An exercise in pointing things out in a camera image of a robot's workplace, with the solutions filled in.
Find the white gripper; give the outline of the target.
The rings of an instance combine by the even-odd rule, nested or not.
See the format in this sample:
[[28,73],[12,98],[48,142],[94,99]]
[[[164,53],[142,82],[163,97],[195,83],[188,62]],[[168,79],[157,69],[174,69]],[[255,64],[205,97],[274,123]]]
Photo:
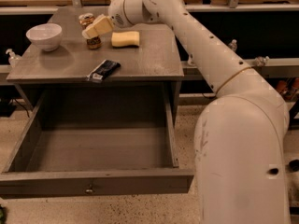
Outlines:
[[143,6],[143,0],[113,0],[108,8],[108,16],[99,15],[82,31],[82,36],[92,39],[111,32],[114,24],[125,28],[144,23],[146,20],[147,10]]

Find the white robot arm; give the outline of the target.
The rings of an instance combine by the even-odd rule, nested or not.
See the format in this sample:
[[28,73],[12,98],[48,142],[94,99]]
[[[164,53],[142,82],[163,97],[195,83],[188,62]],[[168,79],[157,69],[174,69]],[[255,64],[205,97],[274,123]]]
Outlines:
[[288,107],[182,0],[113,0],[83,35],[156,21],[173,31],[217,96],[194,132],[200,224],[291,224],[283,153]]

